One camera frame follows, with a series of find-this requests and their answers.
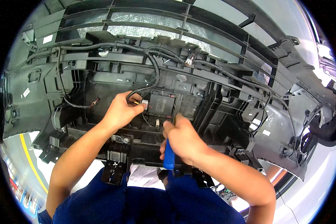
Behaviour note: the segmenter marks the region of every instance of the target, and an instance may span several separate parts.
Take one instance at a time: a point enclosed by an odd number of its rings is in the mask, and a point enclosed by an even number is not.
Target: forearm
[[[70,146],[52,170],[50,186],[71,191],[115,130],[98,123]]]
[[[193,165],[214,177],[250,206],[263,206],[275,201],[274,188],[264,175],[227,155],[207,148],[203,155],[193,160]]]

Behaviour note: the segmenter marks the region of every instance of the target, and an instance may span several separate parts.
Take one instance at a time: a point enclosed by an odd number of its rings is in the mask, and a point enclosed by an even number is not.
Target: label sticker
[[[270,132],[268,132],[267,130],[264,130],[264,131],[263,131],[263,134],[266,135],[266,136],[269,136],[269,135],[270,135]]]
[[[250,124],[249,128],[253,129],[254,131],[258,128],[256,125],[254,124]]]
[[[52,37],[53,37],[53,36],[54,36],[54,35],[51,34],[51,35],[49,35],[49,36],[47,36],[47,37],[44,37],[44,41],[42,42],[42,44],[45,44],[45,43],[47,43],[47,42],[52,41]]]
[[[254,120],[253,120],[253,123],[254,123],[254,124],[257,124],[257,125],[259,125],[259,124],[260,124],[260,122],[261,122],[261,121],[260,121],[260,120],[258,120],[258,119],[256,119],[256,118],[254,118]]]
[[[26,96],[29,94],[29,92],[30,92],[30,90],[29,90],[29,88],[27,88],[27,89],[25,90],[25,92],[23,93],[24,97],[26,97]]]

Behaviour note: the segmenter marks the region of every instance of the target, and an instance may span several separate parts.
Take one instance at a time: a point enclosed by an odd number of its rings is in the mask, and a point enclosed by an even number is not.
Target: blue screwdriver
[[[170,147],[169,140],[167,139],[166,151],[164,153],[163,167],[166,169],[174,169],[175,153]]]

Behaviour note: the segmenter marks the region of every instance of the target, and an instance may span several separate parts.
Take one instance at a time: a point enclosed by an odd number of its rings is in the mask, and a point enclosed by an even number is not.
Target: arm
[[[254,168],[209,148],[181,114],[177,114],[175,121],[175,126],[167,121],[163,123],[163,135],[169,139],[172,150],[186,164],[203,170],[246,200],[250,205],[246,223],[272,223],[276,198],[270,181]],[[162,160],[165,146],[166,141],[160,149]]]
[[[55,164],[46,200],[46,210],[51,218],[94,161],[103,144],[144,111],[144,104],[135,107],[127,104],[126,96],[130,92],[117,94],[102,121],[70,146]],[[130,101],[141,99],[141,96],[134,94]]]

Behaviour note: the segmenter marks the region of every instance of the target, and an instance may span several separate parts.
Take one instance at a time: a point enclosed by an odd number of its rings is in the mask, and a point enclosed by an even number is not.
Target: wire bundle
[[[75,105],[75,104],[72,104],[70,103],[68,100],[67,100],[67,94],[66,94],[66,91],[64,89],[64,86],[63,86],[63,82],[62,82],[62,79],[61,79],[61,75],[60,75],[60,70],[59,70],[59,65],[60,65],[60,57],[61,57],[61,50],[64,49],[64,50],[70,50],[70,51],[87,51],[87,50],[92,50],[92,49],[96,49],[96,48],[101,48],[101,47],[114,47],[114,48],[125,48],[125,49],[128,49],[130,51],[133,51],[133,52],[137,52],[137,53],[140,53],[140,54],[143,54],[145,56],[148,57],[148,59],[151,61],[152,65],[153,65],[153,68],[154,68],[154,73],[155,73],[155,79],[154,79],[154,83],[151,85],[151,86],[147,86],[147,87],[143,87],[143,88],[139,88],[139,89],[136,89],[134,91],[132,91],[128,96],[127,96],[127,100],[135,93],[137,92],[142,92],[142,91],[145,91],[145,90],[148,90],[148,91],[151,91],[154,87],[157,86],[157,84],[160,82],[160,79],[161,79],[161,74],[160,74],[160,71],[159,71],[159,66],[157,64],[157,61],[154,59],[153,55],[157,56],[157,57],[163,57],[163,58],[166,58],[166,59],[169,59],[169,60],[172,60],[174,62],[177,62],[177,63],[184,63],[185,60],[182,59],[181,57],[179,57],[177,54],[175,54],[174,52],[166,49],[166,48],[163,48],[163,47],[158,47],[158,46],[153,46],[153,47],[149,47],[149,48],[141,48],[141,47],[137,47],[137,46],[133,46],[133,45],[129,45],[129,44],[126,44],[126,43],[119,43],[119,42],[105,42],[105,43],[99,43],[99,44],[94,44],[94,45],[91,45],[91,46],[83,46],[83,47],[72,47],[72,46],[60,46],[60,47],[56,47],[56,50],[58,51],[58,59],[57,59],[57,75],[58,75],[58,78],[59,78],[59,81],[62,85],[62,88],[63,88],[63,99],[66,101],[66,103],[68,103],[69,105],[73,106],[73,107],[76,107],[76,108],[90,108],[91,106],[95,105],[96,103],[92,103],[91,105]],[[44,51],[44,52],[40,52],[40,53],[36,53],[32,56],[30,56],[26,61],[25,63],[27,63],[28,61],[32,60],[34,57],[42,57],[42,56],[47,56],[49,55],[51,52],[50,51]],[[268,86],[263,86],[263,85],[260,85],[258,83],[255,83],[255,82],[252,82],[250,80],[246,80],[246,79],[243,79],[243,78],[239,78],[237,77],[236,75],[234,74],[231,74],[229,73],[228,71],[225,71],[224,70],[224,67],[220,67],[218,65],[215,65],[214,63],[211,63],[211,62],[208,62],[206,60],[200,60],[200,59],[195,59],[192,61],[192,63],[195,63],[195,64],[201,64],[201,65],[206,65],[212,69],[215,69],[217,71],[219,71],[220,73],[223,74],[223,76],[225,77],[229,77],[229,78],[232,78],[232,79],[235,79],[241,83],[244,83],[246,85],[249,85],[251,87],[256,87],[256,88],[259,88],[259,89],[262,89],[264,90],[265,92],[267,92],[267,94],[269,95],[269,98],[268,98],[268,101],[266,102],[266,104],[264,105],[264,111],[265,111],[265,107],[266,105],[269,103],[270,99],[275,99],[277,101],[280,101],[282,103],[282,105],[284,105],[284,107],[287,109],[287,112],[289,113],[289,116],[290,116],[290,119],[291,119],[291,123],[292,123],[292,128],[293,128],[293,131],[294,131],[294,150],[296,150],[296,145],[297,145],[297,137],[296,137],[296,129],[295,129],[295,125],[294,125],[294,122],[293,122],[293,119],[291,117],[291,114],[290,114],[290,111],[289,111],[289,108],[288,106],[286,105],[285,101],[282,100],[280,98],[280,96],[274,92],[272,90],[271,87],[268,87]]]
[[[211,187],[210,189],[212,189],[219,197],[224,198],[227,197],[227,199],[236,196],[231,190],[229,190],[228,188],[224,187],[222,190],[217,191],[218,187],[222,185],[221,183]]]

